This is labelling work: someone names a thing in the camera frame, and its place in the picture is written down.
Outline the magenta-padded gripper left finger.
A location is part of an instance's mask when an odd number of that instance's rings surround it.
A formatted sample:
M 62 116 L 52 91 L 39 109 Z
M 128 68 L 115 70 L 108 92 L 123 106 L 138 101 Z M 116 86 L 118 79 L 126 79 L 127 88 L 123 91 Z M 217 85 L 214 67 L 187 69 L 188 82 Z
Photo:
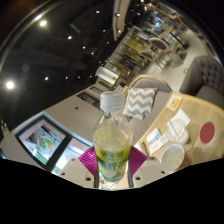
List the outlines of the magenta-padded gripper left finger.
M 71 158 L 59 176 L 84 188 L 97 188 L 98 164 L 95 148 L 87 149 L 79 158 Z

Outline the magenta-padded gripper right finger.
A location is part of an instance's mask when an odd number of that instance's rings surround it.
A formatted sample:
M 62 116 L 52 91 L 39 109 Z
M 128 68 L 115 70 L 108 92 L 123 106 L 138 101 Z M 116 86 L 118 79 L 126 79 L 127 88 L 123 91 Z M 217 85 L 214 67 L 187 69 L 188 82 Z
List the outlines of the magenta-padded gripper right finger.
M 135 147 L 131 147 L 128 162 L 128 184 L 130 188 L 140 188 L 167 175 L 155 157 L 147 157 Z

